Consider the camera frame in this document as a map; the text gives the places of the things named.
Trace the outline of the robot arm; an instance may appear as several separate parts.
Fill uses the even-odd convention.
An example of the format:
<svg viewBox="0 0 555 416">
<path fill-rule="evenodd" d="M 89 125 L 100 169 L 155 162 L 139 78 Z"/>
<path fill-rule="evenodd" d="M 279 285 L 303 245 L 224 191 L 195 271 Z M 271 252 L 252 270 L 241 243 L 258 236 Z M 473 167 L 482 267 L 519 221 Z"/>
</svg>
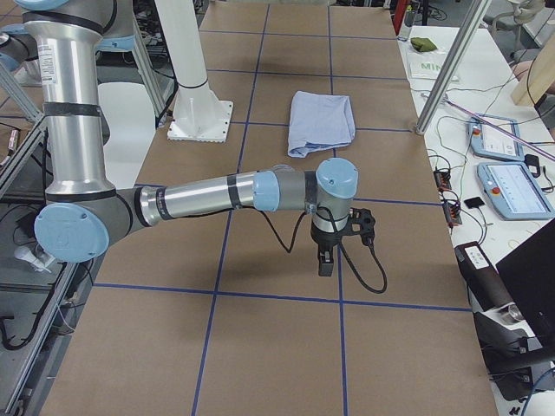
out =
<svg viewBox="0 0 555 416">
<path fill-rule="evenodd" d="M 312 216 L 318 272 L 330 276 L 333 254 L 353 233 L 358 172 L 332 158 L 314 171 L 272 168 L 215 179 L 177 180 L 188 156 L 177 148 L 147 158 L 150 185 L 118 189 L 108 180 L 103 152 L 95 50 L 111 35 L 131 34 L 129 1 L 22 1 L 25 29 L 36 40 L 43 112 L 53 179 L 36 217 L 38 243 L 54 257 L 81 263 L 131 233 L 177 218 L 241 208 Z"/>
</svg>

